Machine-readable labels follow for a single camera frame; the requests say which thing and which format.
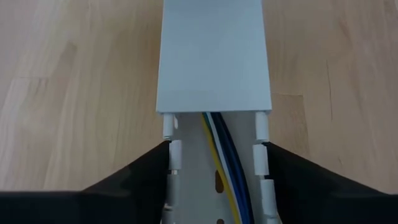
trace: cable trunking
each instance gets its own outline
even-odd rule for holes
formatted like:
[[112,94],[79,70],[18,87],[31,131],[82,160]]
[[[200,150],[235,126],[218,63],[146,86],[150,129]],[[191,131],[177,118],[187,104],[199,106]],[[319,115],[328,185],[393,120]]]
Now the cable trunking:
[[170,173],[163,224],[279,222],[265,146],[271,109],[262,1],[164,0],[157,112]]

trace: cable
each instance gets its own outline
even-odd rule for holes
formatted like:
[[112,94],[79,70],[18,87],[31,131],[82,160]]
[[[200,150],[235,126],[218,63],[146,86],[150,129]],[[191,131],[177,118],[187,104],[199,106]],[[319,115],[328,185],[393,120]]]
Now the cable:
[[234,145],[233,139],[231,137],[231,134],[228,131],[228,127],[221,115],[221,113],[212,113],[213,120],[215,121],[216,127],[217,124],[219,125],[219,130],[220,130],[220,141],[221,142],[226,142],[226,146],[228,147],[229,150],[226,150],[226,156],[230,157],[232,159],[232,162],[234,164],[235,172],[237,173],[238,177],[238,182],[239,186],[242,189],[242,195],[243,195],[243,200],[244,203],[247,205],[247,212],[248,212],[248,217],[250,219],[250,223],[254,223],[254,215],[253,215],[253,209],[251,205],[251,199],[250,199],[250,194],[249,194],[249,189],[248,189],[248,184],[246,182],[246,177],[244,175],[244,171],[242,168],[242,164],[239,160],[239,155],[236,150],[236,147]]
[[218,171],[218,173],[219,173],[219,175],[221,177],[221,181],[222,181],[222,183],[223,183],[223,185],[225,187],[226,195],[227,195],[228,200],[229,200],[229,206],[231,207],[231,211],[232,211],[232,215],[233,215],[234,221],[235,221],[235,223],[239,223],[240,224],[241,222],[239,220],[238,210],[237,210],[236,205],[234,203],[234,198],[233,198],[233,195],[232,195],[232,191],[231,191],[231,188],[229,187],[229,185],[227,183],[224,170],[223,170],[223,168],[222,168],[222,166],[221,166],[221,164],[220,164],[220,162],[218,160],[218,156],[217,156],[217,152],[216,152],[216,149],[215,149],[215,145],[214,145],[214,143],[212,141],[213,138],[211,136],[210,130],[208,129],[208,127],[206,125],[206,121],[205,121],[205,116],[204,115],[201,116],[201,123],[202,123],[203,129],[205,130],[206,138],[207,138],[207,141],[208,141],[208,144],[209,144],[209,147],[210,147],[211,156],[213,157],[214,163],[216,164],[217,171]]
[[225,156],[221,147],[221,143],[220,143],[220,139],[218,138],[218,133],[216,130],[216,127],[214,125],[213,119],[211,118],[211,114],[210,113],[204,113],[203,114],[205,116],[205,118],[207,118],[207,122],[208,122],[208,128],[211,130],[211,132],[213,133],[213,140],[214,143],[216,145],[217,151],[218,151],[218,156],[220,158],[221,164],[223,165],[223,169],[225,171],[226,174],[226,178],[228,180],[229,186],[233,186],[233,190],[234,190],[234,201],[235,204],[238,205],[238,210],[239,210],[239,219],[242,223],[244,223],[243,220],[247,220],[246,217],[243,218],[243,215],[245,215],[244,211],[244,204],[242,201],[242,196],[238,190],[238,185],[236,184],[236,180],[234,178],[234,175],[231,175],[229,173],[229,171],[231,170],[231,166],[229,165],[229,162],[225,160]]

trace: hole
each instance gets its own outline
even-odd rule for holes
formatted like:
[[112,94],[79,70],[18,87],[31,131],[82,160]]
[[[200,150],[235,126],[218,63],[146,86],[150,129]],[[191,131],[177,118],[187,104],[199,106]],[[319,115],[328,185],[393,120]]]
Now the hole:
[[216,191],[217,193],[221,194],[224,192],[224,185],[223,181],[221,181],[220,174],[218,173],[218,170],[216,171]]

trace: wood grain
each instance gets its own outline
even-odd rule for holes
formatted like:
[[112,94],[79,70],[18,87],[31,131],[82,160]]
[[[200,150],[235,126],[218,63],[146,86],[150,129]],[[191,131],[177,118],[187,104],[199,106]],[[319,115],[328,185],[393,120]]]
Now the wood grain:
[[[0,189],[82,189],[161,141],[161,0],[0,0]],[[398,192],[398,1],[264,0],[271,139]]]

